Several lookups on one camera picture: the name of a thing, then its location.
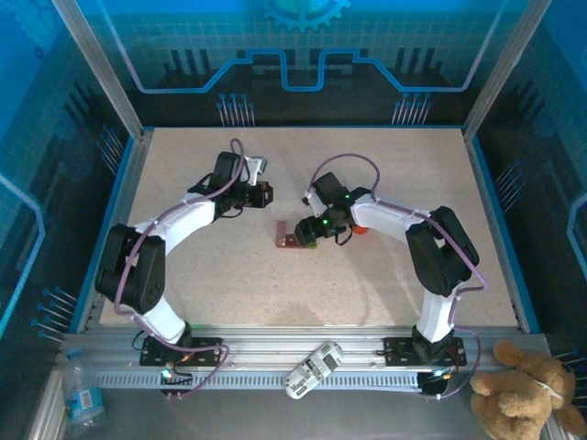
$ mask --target brown plush toy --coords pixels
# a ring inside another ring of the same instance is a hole
[[[587,435],[585,420],[572,406],[575,375],[562,362],[524,353],[510,341],[499,342],[493,353],[502,364],[515,367],[471,379],[471,408],[493,440],[538,440],[551,413],[570,433]]]

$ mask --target red object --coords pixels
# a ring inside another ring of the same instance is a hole
[[[359,234],[360,236],[362,236],[363,234],[367,234],[367,231],[369,231],[368,227],[354,226],[352,228],[353,234]]]

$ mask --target metal base plate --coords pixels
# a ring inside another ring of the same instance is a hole
[[[316,243],[312,245],[302,245],[297,241],[294,234],[287,233],[287,222],[279,220],[276,227],[275,246],[284,249],[316,249]]]
[[[219,346],[222,339],[219,337],[193,337],[192,347]],[[168,362],[177,360],[177,351],[163,346],[152,337],[146,337],[143,341],[143,348],[140,352],[139,364],[141,367],[162,367]],[[196,353],[185,362],[184,367],[215,367],[220,362],[221,350],[209,350]]]
[[[387,367],[416,367],[422,365],[420,357],[414,350],[411,337],[385,337],[383,339],[382,356],[385,356]],[[435,367],[453,367],[458,357],[459,367],[467,365],[465,347],[460,337],[453,337],[442,359],[434,362]]]

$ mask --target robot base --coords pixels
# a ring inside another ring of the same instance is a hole
[[[222,339],[219,337],[192,337],[190,347],[219,346]],[[140,352],[139,364],[142,367],[164,367],[168,362],[178,363],[185,356],[182,351],[171,350],[152,337],[146,337]],[[220,362],[222,350],[208,350],[195,353],[182,362],[182,367],[215,367]]]
[[[383,350],[386,367],[459,367],[467,365],[467,356],[462,339],[447,335],[442,341],[430,344],[414,329],[412,337],[385,337]]]

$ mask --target gear logo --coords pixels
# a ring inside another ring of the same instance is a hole
[[[0,11],[12,12],[28,37],[38,47],[55,28],[55,16],[50,0],[0,0]]]
[[[349,0],[262,0],[265,18],[272,18],[275,26],[285,25],[287,30],[297,28],[305,32],[320,25],[330,25],[332,18],[340,18],[343,7],[349,7]]]

